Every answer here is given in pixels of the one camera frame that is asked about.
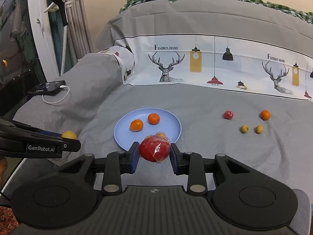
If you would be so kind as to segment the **person left hand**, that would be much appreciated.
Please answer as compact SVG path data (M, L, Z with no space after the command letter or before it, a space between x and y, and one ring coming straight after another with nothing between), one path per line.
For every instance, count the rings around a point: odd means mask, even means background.
M4 180L4 173L7 170L8 167L8 161L5 156L0 157L0 185L3 184Z

